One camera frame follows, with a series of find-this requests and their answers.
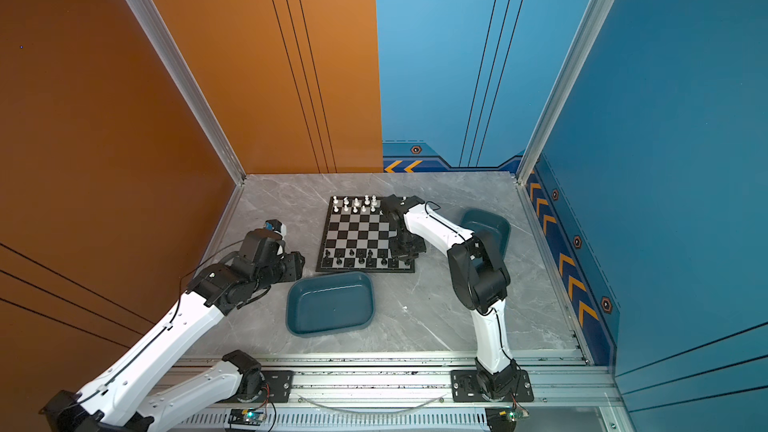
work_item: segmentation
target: teal plastic container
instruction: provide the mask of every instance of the teal plastic container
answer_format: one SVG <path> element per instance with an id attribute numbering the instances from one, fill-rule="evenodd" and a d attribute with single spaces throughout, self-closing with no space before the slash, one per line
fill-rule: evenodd
<path id="1" fill-rule="evenodd" d="M 499 253 L 504 258 L 509 242 L 509 233 L 512 230 L 512 226 L 509 225 L 506 218 L 479 208 L 470 208 L 464 212 L 459 225 L 473 232 L 490 232 L 498 246 Z"/>
<path id="2" fill-rule="evenodd" d="M 357 331 L 374 311 L 373 284 L 362 272 L 304 278 L 288 292 L 286 327 L 299 337 Z"/>

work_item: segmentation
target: orange wall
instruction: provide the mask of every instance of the orange wall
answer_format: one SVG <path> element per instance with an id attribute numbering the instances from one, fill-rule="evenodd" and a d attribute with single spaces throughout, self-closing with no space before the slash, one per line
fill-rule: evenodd
<path id="1" fill-rule="evenodd" d="M 0 428 L 47 430 L 176 300 L 233 183 L 124 0 L 0 16 L 0 242 L 148 319 L 0 248 Z"/>
<path id="2" fill-rule="evenodd" d="M 154 0 L 248 173 L 380 172 L 376 0 Z"/>

